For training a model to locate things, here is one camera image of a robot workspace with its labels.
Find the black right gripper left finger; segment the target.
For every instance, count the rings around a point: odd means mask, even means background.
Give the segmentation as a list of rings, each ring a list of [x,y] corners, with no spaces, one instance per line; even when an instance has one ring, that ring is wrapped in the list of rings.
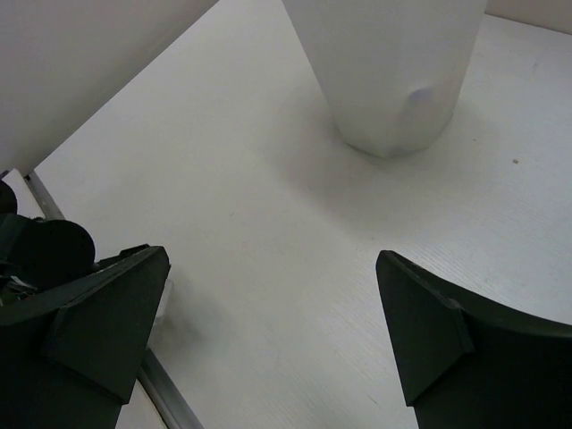
[[[170,271],[132,248],[86,277],[1,310],[1,426],[113,428],[130,397]]]

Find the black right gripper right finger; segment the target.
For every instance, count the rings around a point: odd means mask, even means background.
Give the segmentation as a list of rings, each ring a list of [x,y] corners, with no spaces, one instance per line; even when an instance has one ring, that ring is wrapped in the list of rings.
[[[383,250],[376,276],[407,406],[421,428],[569,428],[571,328]]]

